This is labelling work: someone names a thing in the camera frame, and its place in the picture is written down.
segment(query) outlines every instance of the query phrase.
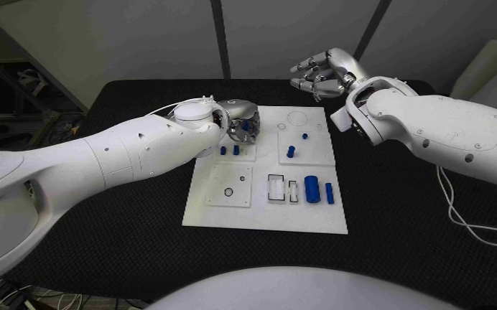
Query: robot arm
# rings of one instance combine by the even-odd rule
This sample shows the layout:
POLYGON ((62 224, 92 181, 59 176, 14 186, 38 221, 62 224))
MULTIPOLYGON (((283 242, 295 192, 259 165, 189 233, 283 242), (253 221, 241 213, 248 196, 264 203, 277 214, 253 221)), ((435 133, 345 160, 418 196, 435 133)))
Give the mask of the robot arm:
POLYGON ((497 183, 497 109, 441 95, 419 96, 400 80, 368 77, 338 50, 321 53, 325 59, 316 55, 311 58, 319 60, 316 64, 302 62, 290 71, 334 70, 348 93, 345 106, 331 115, 340 131, 354 127, 374 146, 396 139, 420 159, 497 183))
POLYGON ((228 110, 222 103, 205 98, 182 103, 166 118, 147 115, 68 143, 0 152, 0 275, 87 197, 159 176, 192 158, 208 155, 227 133, 247 141, 246 134, 254 140, 257 106, 243 100, 231 102, 228 110), (240 112, 247 124, 238 127, 240 112))

